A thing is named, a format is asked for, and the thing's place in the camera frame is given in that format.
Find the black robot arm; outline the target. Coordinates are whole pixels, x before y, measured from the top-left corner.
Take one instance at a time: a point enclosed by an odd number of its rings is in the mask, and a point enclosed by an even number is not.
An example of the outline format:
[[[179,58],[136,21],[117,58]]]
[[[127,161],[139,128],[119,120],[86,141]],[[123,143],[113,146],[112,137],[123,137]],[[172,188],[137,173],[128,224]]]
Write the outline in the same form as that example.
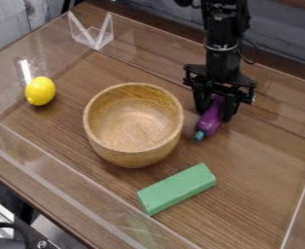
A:
[[[207,62],[185,64],[183,83],[192,87],[196,110],[203,115],[217,96],[224,98],[221,118],[225,123],[236,115],[240,104],[252,104],[257,83],[241,72],[241,61],[255,64],[241,53],[244,35],[251,28],[248,0],[175,0],[203,13],[207,38]]]

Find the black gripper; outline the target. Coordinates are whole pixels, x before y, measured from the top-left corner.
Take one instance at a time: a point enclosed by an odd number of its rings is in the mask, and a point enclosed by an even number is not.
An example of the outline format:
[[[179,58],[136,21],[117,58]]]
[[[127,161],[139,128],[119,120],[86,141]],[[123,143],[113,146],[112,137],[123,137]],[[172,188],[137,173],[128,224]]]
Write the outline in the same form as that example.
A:
[[[212,94],[225,95],[223,120],[228,123],[237,112],[239,102],[252,104],[256,101],[257,83],[241,72],[228,79],[213,79],[203,64],[185,64],[183,83],[192,87],[196,111],[203,115],[212,102]]]

